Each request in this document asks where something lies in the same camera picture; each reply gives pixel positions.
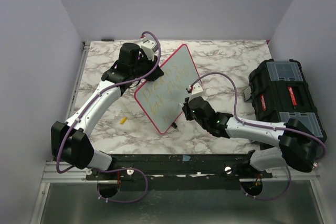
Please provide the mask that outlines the pink framed whiteboard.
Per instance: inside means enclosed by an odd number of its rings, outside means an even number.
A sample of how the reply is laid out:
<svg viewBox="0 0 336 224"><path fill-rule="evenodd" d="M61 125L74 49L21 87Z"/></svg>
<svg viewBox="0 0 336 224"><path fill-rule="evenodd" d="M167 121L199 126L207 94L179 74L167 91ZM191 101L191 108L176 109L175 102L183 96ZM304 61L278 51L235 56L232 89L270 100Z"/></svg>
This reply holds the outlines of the pink framed whiteboard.
<svg viewBox="0 0 336 224"><path fill-rule="evenodd" d="M136 89L134 98L160 134L165 134L181 115L186 88L198 77L196 65L186 44L181 44L160 66L164 75L145 81Z"/></svg>

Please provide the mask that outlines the yellow marker cap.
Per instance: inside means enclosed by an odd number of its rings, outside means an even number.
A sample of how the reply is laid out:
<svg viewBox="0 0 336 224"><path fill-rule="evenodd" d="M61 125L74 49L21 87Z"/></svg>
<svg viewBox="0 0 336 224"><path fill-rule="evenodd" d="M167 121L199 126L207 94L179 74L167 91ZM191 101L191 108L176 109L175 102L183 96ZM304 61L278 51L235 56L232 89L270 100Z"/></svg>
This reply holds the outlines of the yellow marker cap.
<svg viewBox="0 0 336 224"><path fill-rule="evenodd" d="M125 116L121 121L120 121L120 124L123 125L126 121L127 121L127 117Z"/></svg>

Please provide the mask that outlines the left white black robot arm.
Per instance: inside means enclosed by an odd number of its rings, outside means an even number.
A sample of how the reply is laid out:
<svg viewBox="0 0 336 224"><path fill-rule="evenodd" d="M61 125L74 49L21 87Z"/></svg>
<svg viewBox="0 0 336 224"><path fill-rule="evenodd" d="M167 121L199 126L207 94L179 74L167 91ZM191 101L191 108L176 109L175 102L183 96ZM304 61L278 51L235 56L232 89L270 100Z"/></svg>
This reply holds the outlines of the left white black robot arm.
<svg viewBox="0 0 336 224"><path fill-rule="evenodd" d="M98 169L104 179L116 175L112 157L94 149L89 137L107 109L135 82L155 81L164 73L159 67L161 45L143 39L138 45L126 42L118 60L103 73L101 81L88 101L64 123L51 127L51 151L57 162L64 161L78 169Z"/></svg>

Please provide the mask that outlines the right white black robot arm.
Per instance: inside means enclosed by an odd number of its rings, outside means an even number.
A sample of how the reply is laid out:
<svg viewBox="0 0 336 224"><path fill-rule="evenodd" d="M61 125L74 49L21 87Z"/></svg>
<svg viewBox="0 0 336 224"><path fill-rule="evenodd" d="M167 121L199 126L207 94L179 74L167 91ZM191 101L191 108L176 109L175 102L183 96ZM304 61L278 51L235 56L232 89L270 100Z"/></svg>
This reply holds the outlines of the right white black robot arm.
<svg viewBox="0 0 336 224"><path fill-rule="evenodd" d="M202 97L185 98L182 110L188 121L196 121L212 136L246 138L270 145L267 150L254 151L250 160L242 163L241 171L246 177L252 178L260 171L285 165L304 173L313 169L318 141L297 119L268 123L235 118L229 113L216 112Z"/></svg>

